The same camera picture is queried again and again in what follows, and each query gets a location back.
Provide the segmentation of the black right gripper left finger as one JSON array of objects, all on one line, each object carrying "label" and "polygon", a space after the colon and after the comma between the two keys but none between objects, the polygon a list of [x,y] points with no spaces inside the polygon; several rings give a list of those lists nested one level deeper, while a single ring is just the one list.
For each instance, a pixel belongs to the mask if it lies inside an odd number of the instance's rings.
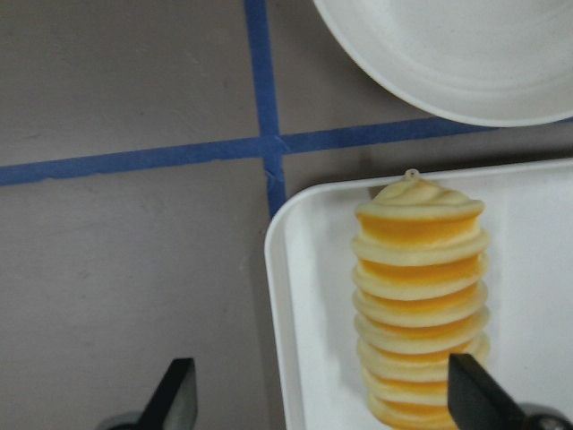
[{"label": "black right gripper left finger", "polygon": [[174,359],[144,410],[137,416],[110,418],[101,429],[194,429],[198,391],[192,357]]}]

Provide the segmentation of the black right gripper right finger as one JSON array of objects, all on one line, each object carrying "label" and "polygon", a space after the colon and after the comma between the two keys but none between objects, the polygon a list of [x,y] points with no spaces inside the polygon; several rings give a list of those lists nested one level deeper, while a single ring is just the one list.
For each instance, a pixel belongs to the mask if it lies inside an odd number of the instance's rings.
[{"label": "black right gripper right finger", "polygon": [[451,354],[448,411],[459,429],[570,429],[552,412],[525,412],[470,354]]}]

